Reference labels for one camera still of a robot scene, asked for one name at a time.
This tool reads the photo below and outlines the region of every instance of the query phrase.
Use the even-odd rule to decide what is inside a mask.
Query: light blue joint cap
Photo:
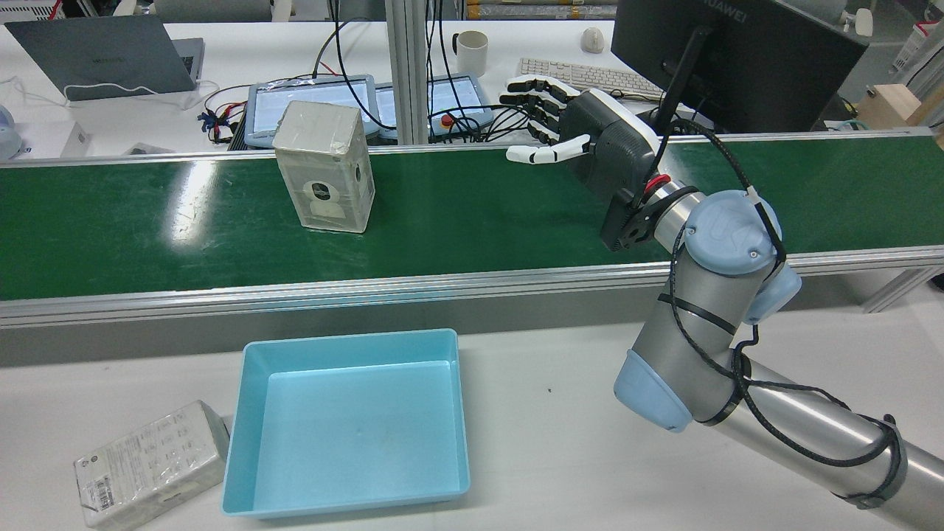
[[[781,235],[773,209],[763,199],[761,205]],[[746,275],[777,257],[764,222],[742,190],[711,194],[695,207],[685,227],[685,247],[692,259],[721,275]]]
[[[692,421],[691,412],[678,395],[632,349],[626,352],[626,363],[616,377],[613,392],[640,417],[670,432],[678,434]]]
[[[744,316],[744,323],[754,325],[776,313],[800,292],[802,285],[800,275],[789,265],[785,265],[776,277],[770,279],[770,282],[757,292],[754,302],[750,304],[748,313]]]

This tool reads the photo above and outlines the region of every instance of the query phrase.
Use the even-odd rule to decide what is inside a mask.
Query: light blue plastic tray
[[[246,345],[225,514],[421,504],[468,488],[454,331]]]

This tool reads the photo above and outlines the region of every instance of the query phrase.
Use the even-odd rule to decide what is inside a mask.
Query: white mug
[[[481,31],[463,31],[452,35],[452,52],[459,61],[460,72],[476,77],[485,74],[485,56],[488,54],[488,36]]]

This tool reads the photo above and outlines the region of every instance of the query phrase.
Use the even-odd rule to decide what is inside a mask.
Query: wooden block
[[[873,129],[906,128],[920,105],[904,85],[875,85],[859,102],[857,118]]]

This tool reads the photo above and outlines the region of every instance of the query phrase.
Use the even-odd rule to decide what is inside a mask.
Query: cardboard box
[[[374,204],[374,174],[360,110],[293,101],[278,123],[272,146],[302,226],[366,230]]]
[[[23,147],[12,161],[71,159],[89,151],[89,135],[76,122],[17,123],[13,128],[23,138]]]
[[[201,401],[76,459],[88,527],[127,531],[223,481],[229,434]]]

